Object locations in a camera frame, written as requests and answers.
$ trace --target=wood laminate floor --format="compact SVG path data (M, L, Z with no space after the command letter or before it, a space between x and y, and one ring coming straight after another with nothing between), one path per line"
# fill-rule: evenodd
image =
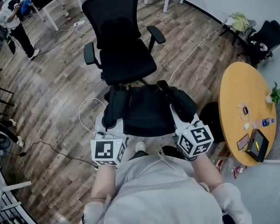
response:
M49 8L61 30L71 29L74 22L88 21L79 11L76 0L66 0L66 4L70 21L65 19L58 2ZM179 4L178 0L170 0L166 14L162 12L163 6L164 0L150 0L146 6L143 0L138 3L138 25L143 41L149 43L148 25L158 27L167 39L166 43L156 45L152 52L158 68L145 78L151 84L161 79L168 81L196 45L219 26L195 8ZM26 19L23 26L31 42L42 51L50 49L72 33L55 32L42 23L36 14ZM83 25L78 31L91 33L93 30ZM242 48L237 43L231 45L233 35L227 33L220 37L221 31L215 32L196 49L170 83L193 98L198 112L206 103L217 99L227 66L246 59L237 57ZM18 46L16 54L12 55L4 45L0 52L0 66L3 68L0 85L14 92L12 98L9 95L3 98L14 102L15 107L0 104L0 110L18 121L14 132L25 141L25 151L32 143L43 140L64 154L91 161L92 136L80 124L78 109L86 99L103 100L103 95L108 91L107 84L100 79L101 70L84 63L84 45L96 41L95 34L83 35L74 31L66 41L33 61L28 60ZM81 112L85 125L92 129L96 116L102 110L103 106L98 101L85 104ZM129 145L138 140L147 143L148 152L172 142L170 135L150 139L131 137ZM21 152L16 145L12 145L11 151ZM44 144L34 145L23 158L7 154L1 158L1 164L10 184L27 180L32 182L32 186L19 190L17 196L36 221L41 224L79 223L95 178L92 166L56 154Z

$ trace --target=white sneaker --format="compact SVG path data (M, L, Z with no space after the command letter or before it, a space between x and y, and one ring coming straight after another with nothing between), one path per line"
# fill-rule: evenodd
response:
M20 147L24 147L24 142L23 142L21 136L18 136L17 145L19 145Z
M146 148L145 148L145 143L144 142L138 142L136 143L136 148L135 148L135 151L138 152L138 151L144 151L145 152Z
M9 121L11 121L13 123L13 127L17 126L17 122L15 122L13 119L9 119Z
M32 60L34 57L36 57L38 55L38 53L39 53L39 49L34 50L33 55L30 58L28 58L28 59Z

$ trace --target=potted plant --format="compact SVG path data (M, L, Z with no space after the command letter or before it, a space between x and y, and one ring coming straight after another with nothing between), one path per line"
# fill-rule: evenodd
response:
M273 87L272 93L266 97L266 102L269 104L272 102L277 104L280 100L280 91L277 89L277 83L275 81L274 83L275 83L275 87Z

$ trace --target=phone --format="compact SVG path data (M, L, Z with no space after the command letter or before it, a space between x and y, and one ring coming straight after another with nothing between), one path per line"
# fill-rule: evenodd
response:
M238 142L238 149L243 149L249 143L249 134L246 134L239 142Z

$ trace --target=yellow table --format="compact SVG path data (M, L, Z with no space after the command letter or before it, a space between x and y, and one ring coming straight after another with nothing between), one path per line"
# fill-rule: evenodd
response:
M253 122L259 119L273 118L275 122L268 127L260 128L269 141L266 156L269 154L276 134L275 104L267 104L266 96L271 93L262 75L244 62L235 62L225 71L219 95L219 113L221 128L226 144L232 155L246 166L259 164L243 151L238 150L238 142L253 130ZM246 103L250 112L250 124L244 130L245 121L239 116L238 106Z

